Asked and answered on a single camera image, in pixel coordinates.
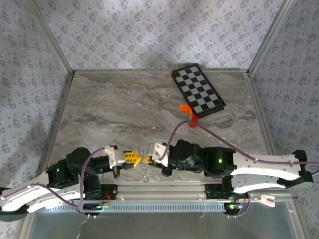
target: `marble surface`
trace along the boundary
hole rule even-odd
[[[225,110],[199,120],[200,123],[242,150],[266,153],[254,107],[242,73],[206,73],[226,103]],[[186,104],[170,72],[76,73],[72,82],[50,165],[77,147],[91,152],[105,145],[137,151],[149,142],[167,142],[174,127],[187,120],[178,106]],[[202,147],[224,146],[200,128],[182,126],[178,139]],[[140,182],[141,169],[121,171],[117,182]],[[112,173],[102,181],[114,181]],[[149,181],[207,181],[203,174],[173,171],[163,177],[147,167]]]

